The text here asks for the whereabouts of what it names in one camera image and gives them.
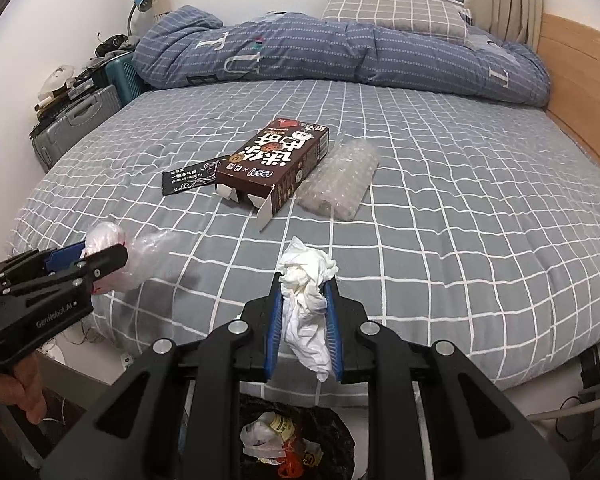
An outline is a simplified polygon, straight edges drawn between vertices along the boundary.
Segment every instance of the pillow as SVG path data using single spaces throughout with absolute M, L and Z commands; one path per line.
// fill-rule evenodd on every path
M 324 20 L 373 23 L 464 44 L 466 23 L 460 9 L 442 0 L 329 0 Z

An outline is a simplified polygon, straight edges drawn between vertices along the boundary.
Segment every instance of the yellow label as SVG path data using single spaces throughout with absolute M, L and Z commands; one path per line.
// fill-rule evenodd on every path
M 277 413 L 269 426 L 273 431 L 280 434 L 283 442 L 289 440 L 296 432 L 296 427 L 291 419 Z
M 302 463 L 307 467 L 318 467 L 318 464 L 320 464 L 320 460 L 322 460 L 322 456 L 324 455 L 320 444 L 305 440 L 304 446 L 306 449 L 304 451 Z

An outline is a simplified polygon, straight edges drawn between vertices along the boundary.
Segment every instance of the blue duvet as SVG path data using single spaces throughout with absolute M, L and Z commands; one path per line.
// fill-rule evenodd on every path
M 134 63 L 159 89 L 238 79 L 330 79 L 537 107 L 548 102 L 549 75 L 529 47 L 475 27 L 466 44 L 291 12 L 224 27 L 212 14 L 185 6 L 142 38 Z

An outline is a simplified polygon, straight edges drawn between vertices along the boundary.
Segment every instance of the finger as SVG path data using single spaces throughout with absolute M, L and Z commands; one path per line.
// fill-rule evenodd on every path
M 46 401 L 45 397 L 40 397 L 38 402 L 28 411 L 27 420 L 31 424 L 40 424 L 42 419 L 45 418 L 46 415 Z
M 24 388 L 25 397 L 22 402 L 18 403 L 18 406 L 24 411 L 28 412 L 42 398 L 42 377 L 38 374 L 33 377 L 33 380 L 29 386 Z
M 19 404 L 26 399 L 22 384 L 15 378 L 0 374 L 0 402 L 2 404 Z
M 29 386 L 38 374 L 38 359 L 35 353 L 25 357 L 13 367 L 13 376 L 20 381 L 25 388 Z

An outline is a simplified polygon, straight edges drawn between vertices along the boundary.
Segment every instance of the black trash bag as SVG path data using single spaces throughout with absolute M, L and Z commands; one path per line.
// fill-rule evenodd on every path
M 324 453 L 318 467 L 305 467 L 302 480 L 350 480 L 355 468 L 355 442 L 336 412 L 329 408 L 298 408 L 240 394 L 240 428 L 265 412 L 292 419 L 302 437 L 320 444 Z M 280 480 L 278 468 L 241 454 L 242 480 Z

